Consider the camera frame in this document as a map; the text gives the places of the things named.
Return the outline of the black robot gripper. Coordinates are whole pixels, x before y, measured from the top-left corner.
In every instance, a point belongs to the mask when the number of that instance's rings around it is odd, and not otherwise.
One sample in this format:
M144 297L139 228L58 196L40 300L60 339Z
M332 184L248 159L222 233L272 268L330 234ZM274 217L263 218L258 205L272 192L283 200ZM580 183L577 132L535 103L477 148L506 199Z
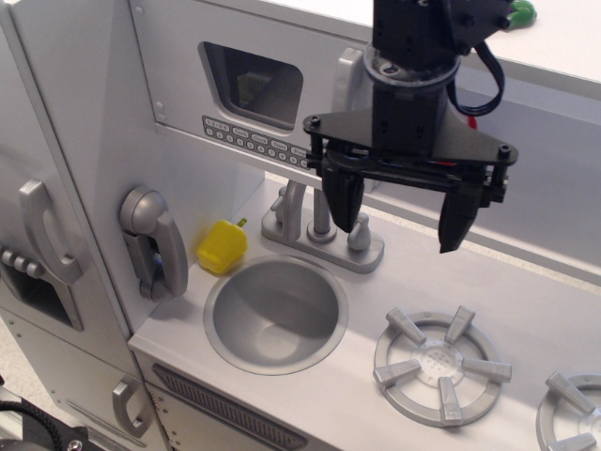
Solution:
M439 251L457 250L484 203L502 202L516 150L477 132L455 116L480 117L502 99L468 107L459 103L455 77L460 58L417 69L369 45L363 64L373 81L371 106L308 116L309 165L321 178L331 218L350 233L362 205L365 179L389 181L445 195Z

